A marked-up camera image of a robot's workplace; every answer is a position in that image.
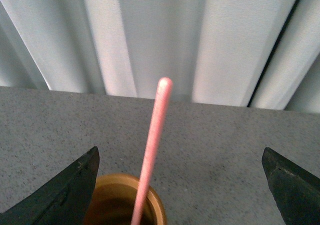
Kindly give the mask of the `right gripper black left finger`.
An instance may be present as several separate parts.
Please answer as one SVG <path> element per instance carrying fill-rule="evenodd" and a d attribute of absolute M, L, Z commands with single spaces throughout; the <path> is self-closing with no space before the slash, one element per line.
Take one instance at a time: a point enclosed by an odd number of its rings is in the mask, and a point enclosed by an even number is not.
<path fill-rule="evenodd" d="M 96 185 L 97 146 L 0 215 L 2 225 L 81 225 Z"/>

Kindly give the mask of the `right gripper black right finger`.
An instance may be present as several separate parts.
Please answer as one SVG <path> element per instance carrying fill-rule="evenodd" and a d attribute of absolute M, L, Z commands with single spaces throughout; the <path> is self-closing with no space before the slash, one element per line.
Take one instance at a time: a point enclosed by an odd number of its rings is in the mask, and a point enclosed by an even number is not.
<path fill-rule="evenodd" d="M 261 158 L 269 190 L 286 225 L 320 223 L 320 179 L 270 147 Z"/>

